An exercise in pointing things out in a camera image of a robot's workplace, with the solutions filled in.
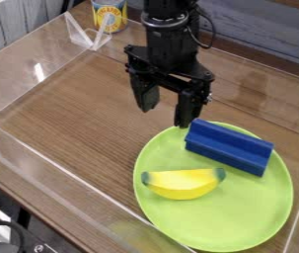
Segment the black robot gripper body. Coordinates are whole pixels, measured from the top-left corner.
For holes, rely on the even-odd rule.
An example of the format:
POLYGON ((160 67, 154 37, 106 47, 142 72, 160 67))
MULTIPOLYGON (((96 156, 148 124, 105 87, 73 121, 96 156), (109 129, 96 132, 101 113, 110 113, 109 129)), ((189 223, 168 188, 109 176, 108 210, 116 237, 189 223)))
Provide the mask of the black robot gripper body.
POLYGON ((198 42, 200 13, 178 13, 158 19, 142 13, 141 22, 146 30, 146 45, 128 44, 126 72, 148 76, 154 84, 174 93, 190 90, 207 101, 212 72, 197 61, 197 49, 211 44, 198 42))

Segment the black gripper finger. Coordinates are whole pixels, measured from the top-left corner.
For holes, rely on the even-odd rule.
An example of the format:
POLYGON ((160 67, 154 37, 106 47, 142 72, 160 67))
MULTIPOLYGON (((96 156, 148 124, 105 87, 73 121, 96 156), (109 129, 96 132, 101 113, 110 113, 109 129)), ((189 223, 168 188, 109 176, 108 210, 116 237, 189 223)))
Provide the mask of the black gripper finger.
POLYGON ((158 88, 148 76, 130 74, 130 86, 136 103, 145 113, 152 110, 158 102, 158 88))
POLYGON ((201 108, 201 98, 190 90, 182 90, 177 94, 173 125, 180 128, 186 128, 193 119, 198 117, 201 108))

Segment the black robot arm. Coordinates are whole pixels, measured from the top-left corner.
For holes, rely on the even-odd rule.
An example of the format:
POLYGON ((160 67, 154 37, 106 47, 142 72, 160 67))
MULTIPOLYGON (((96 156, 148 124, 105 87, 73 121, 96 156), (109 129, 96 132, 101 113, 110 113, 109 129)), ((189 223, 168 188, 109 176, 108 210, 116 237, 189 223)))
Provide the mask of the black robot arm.
POLYGON ((211 100, 215 75, 197 61, 197 49, 211 47, 198 41, 198 20, 207 17, 197 0, 144 0, 146 44, 124 47, 138 108, 154 108, 160 88, 174 92, 173 125, 180 128, 189 126, 211 100))

